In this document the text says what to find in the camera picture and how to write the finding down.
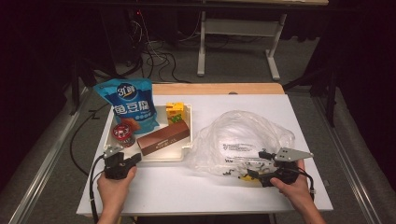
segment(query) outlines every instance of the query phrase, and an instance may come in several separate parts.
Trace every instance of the wire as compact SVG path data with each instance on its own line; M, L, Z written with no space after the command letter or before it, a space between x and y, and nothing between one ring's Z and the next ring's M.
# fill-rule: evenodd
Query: wire
M196 36L199 36L200 34L197 34L197 35L195 34L196 31L198 30L199 24L201 24L201 13L200 12L198 13L198 20L197 20L197 23L195 24L194 31L192 31L190 36L188 36L188 37L186 37L184 39L180 39L180 40L178 40L178 42L183 42L183 41L186 41L186 40L194 39Z
M152 55L151 55L151 53L149 53L149 51L148 51L147 55L149 56L149 58L150 58L151 61L153 62L154 59L152 58ZM153 70L153 69L154 69L154 64L152 63L147 78L151 78L152 70ZM143 66L142 66L142 77L145 77L145 73L144 73L144 70L143 70Z
M94 116L96 115L96 113L99 112L101 109L105 108L107 105L108 105L108 104L102 105L101 107L99 107L99 109L93 110L93 113L92 113L89 117L87 117L87 118L78 126L78 128L77 128L76 131L73 133L73 136L72 136L72 138L71 138L71 140L70 140L70 144L69 144L70 158L72 159L72 162L76 165L76 167L77 167L84 175L86 175L86 176L88 176L88 172L86 172L84 169L82 169L82 168L78 165L77 161L76 161L75 158L74 158L74 155L73 155L73 142L74 142L74 139L75 139L76 136L77 136L77 133L81 130L81 128L84 126L84 124L87 123L88 120L94 118Z
M171 73L171 74L172 74L172 77L173 77L176 81L178 81L178 82L191 83L191 82L189 82L189 81L181 80L181 79L178 79L178 78L175 77L175 70L176 70L176 59L175 59L175 56L174 56L173 54L171 54L171 53L165 53L165 55L171 56L172 59L173 59L173 61L174 61L174 67L173 67L172 73Z
M142 22L143 22L143 27L145 28L146 31L146 39L148 40L148 44L150 45L152 51L154 52L154 54L160 58L160 56L157 55L157 53L155 52L154 48L151 46L151 41L149 41L149 31L148 31L148 27L146 26L146 22L145 22L145 18L143 17L143 13L142 11L139 9L139 14L140 14L140 18L142 18Z
M166 57L166 55L165 55L164 58L166 59L166 61L164 61L164 62L166 63L166 65L164 65L164 66L162 66L162 67L160 68L160 70L158 71L158 76L160 77L160 80L161 80L161 81L166 82L166 80L164 80L163 77L161 76L161 71L162 71L166 66L169 65L169 60L168 60L168 58Z
M181 42L179 42L179 45L186 46L186 47L195 47L199 46L201 43L201 40L197 38L198 35L190 38L190 39L185 39Z
M140 41L142 41L142 36L143 36L143 29L142 29L142 26L141 26L137 21L131 21L131 23L133 23L133 24L136 25L136 28L134 29L134 34L133 34L133 36L136 34L137 27L140 28L140 35L139 35L139 41L138 41L138 43L140 43Z
M98 223L99 221L99 216L96 211L96 204L95 204L95 196L93 194L93 172L95 171L96 164L101 160L104 156L101 155L99 156L95 162L93 163L93 166L91 168L91 175L90 175L90 202L91 202L91 209L92 209L92 216L93 216L93 222Z
M93 181L95 181L95 179L96 179L102 172L104 172L104 171L99 172L99 173L93 178Z
M310 187L309 187L309 194L311 195L312 201L315 200L315 189L314 189L314 178L312 178L311 175L309 175L305 170L303 170L302 168L298 168L300 171L297 170L293 170L293 169L288 169L288 168L281 168L285 171L290 171L290 172L294 172L297 173L299 175L304 175L306 177L308 177L309 181L310 181Z
M208 35L208 37L217 37L217 38L223 37L222 39L225 39L225 43L222 43L222 45L219 46L219 47L210 47L210 46L207 45L207 44L209 43L209 41L206 41L206 42L205 42L205 47L207 47L207 48L209 48L209 49L222 49L222 48L224 48L225 46L227 46L228 43L230 42L230 38L228 38L227 35Z

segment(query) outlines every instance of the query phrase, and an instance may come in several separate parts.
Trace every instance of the red round container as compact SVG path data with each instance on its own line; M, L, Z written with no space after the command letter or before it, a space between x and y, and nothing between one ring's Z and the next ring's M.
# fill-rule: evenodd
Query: red round container
M123 147L131 147L135 142L131 127L126 123L117 124L113 128L113 136Z

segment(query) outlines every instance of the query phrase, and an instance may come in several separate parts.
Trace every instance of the human hand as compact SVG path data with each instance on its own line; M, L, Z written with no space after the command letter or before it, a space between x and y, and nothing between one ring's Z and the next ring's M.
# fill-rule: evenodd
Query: human hand
M303 160L297 161L297 166L305 170ZM271 178L271 183L285 195L294 209L299 212L306 223L325 223L314 201L311 198L306 176L299 175L292 184L285 184L278 178Z
M136 166L132 167L128 175L121 180L107 179L105 174L101 174L97 183L103 211L98 223L117 222L129 193L129 185L134 179L136 171Z

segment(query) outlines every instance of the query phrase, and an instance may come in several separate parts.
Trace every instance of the wooden table edge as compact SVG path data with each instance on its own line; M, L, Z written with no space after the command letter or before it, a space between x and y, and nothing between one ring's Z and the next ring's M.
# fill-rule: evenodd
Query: wooden table edge
M279 83L172 83L152 84L154 95L285 94Z

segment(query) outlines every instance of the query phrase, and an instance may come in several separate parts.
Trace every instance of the brown box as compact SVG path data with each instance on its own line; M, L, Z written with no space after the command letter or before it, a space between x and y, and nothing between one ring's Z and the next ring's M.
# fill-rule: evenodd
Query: brown box
M143 156L167 147L175 142L190 136L190 129L184 120L170 124L153 133L137 138L136 142L142 150Z

